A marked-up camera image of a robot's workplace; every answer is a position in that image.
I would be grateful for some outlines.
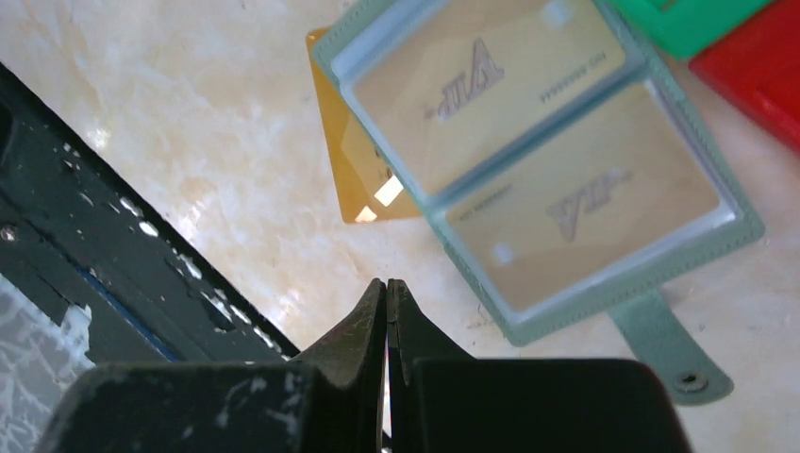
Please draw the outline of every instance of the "card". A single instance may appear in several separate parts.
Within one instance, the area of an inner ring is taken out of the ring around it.
[[[609,0],[677,59],[690,59],[773,0]]]
[[[689,67],[800,154],[800,0],[775,0]]]
[[[308,33],[309,52],[326,31],[321,28]],[[313,60],[311,72],[343,221],[360,224],[419,216],[414,201]]]
[[[446,213],[511,310],[734,220],[654,94],[626,87]]]
[[[342,89],[436,194],[624,65],[591,1],[458,0]]]

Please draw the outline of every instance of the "mint green card holder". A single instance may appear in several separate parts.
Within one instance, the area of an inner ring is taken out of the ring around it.
[[[382,21],[381,27],[384,29],[408,33],[410,27],[417,26],[415,21],[419,23],[426,20],[446,3],[446,0],[361,0],[320,39],[314,47],[314,58],[334,86],[341,88],[342,81],[337,73],[342,74],[342,71],[336,71],[332,63],[342,52],[358,54],[358,49],[354,51],[348,45],[365,30],[369,31],[370,24]],[[431,196],[419,189],[415,175],[402,162],[398,162],[392,152],[388,153],[383,149],[385,142],[375,140],[376,149],[387,158],[395,175],[433,227],[450,259],[512,344],[528,344],[555,330],[607,311],[636,357],[654,369],[676,404],[707,404],[729,394],[733,390],[733,383],[675,319],[658,287],[674,277],[757,240],[763,235],[764,226],[717,149],[699,113],[652,46],[632,32],[604,2],[596,3],[625,49],[628,66],[633,65],[634,68],[628,68],[629,70],[625,70],[624,74],[612,82],[605,83],[596,90],[589,90],[586,96],[579,97],[554,113],[554,118],[543,121],[543,126],[525,138],[525,143],[517,143],[512,149],[502,153],[498,151],[502,158],[487,162],[479,175],[467,176],[466,182],[455,183],[453,186],[456,188],[448,188],[443,191],[444,195]],[[387,17],[387,11],[395,17]],[[398,19],[397,16],[403,14],[413,19]],[[379,41],[383,39],[388,46],[390,37],[391,34],[382,38],[376,35],[373,41],[378,42],[380,47]],[[364,58],[363,64],[370,63]],[[684,243],[659,252],[652,259],[622,273],[603,278],[602,281],[594,281],[580,294],[565,299],[564,303],[557,303],[548,310],[541,310],[525,319],[513,319],[507,310],[502,309],[502,300],[492,290],[491,283],[471,257],[469,250],[465,250],[454,236],[443,213],[448,206],[452,206],[454,199],[467,196],[466,194],[475,191],[475,187],[491,183],[494,178],[519,164],[526,155],[535,152],[539,143],[568,130],[575,121],[602,103],[603,99],[613,97],[624,86],[642,80],[649,80],[656,87],[676,127],[691,143],[701,166],[708,172],[709,179],[714,181],[722,198],[727,200],[733,220],[690,237]],[[355,109],[354,112],[375,139],[375,134],[372,133],[375,131],[375,124],[363,112]]]

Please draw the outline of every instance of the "vip logo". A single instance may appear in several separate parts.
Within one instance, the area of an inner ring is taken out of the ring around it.
[[[436,110],[436,116],[440,120],[452,117],[484,91],[502,80],[504,75],[503,68],[498,68],[494,64],[486,44],[478,38],[473,45],[473,73],[470,79],[470,90],[467,92],[467,74],[465,71],[461,71],[461,74],[442,88],[444,99],[439,104],[439,109]],[[425,117],[429,118],[433,114],[434,112],[430,111]]]
[[[584,214],[599,210],[611,201],[611,190],[632,177],[633,174],[627,170],[620,168],[610,170],[550,206],[547,214],[558,223],[558,229],[561,230],[564,240],[571,243],[577,233],[577,218],[581,206]]]

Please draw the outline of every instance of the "table surface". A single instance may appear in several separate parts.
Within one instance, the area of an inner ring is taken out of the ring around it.
[[[349,2],[5,0],[0,60],[299,347],[400,277],[479,357],[631,357],[606,315],[510,346],[421,218],[339,215],[304,43]],[[800,451],[800,159],[674,64],[767,226],[665,286],[736,383],[700,452]]]

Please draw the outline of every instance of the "red card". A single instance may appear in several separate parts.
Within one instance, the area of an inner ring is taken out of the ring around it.
[[[774,0],[689,66],[800,153],[800,0]]]

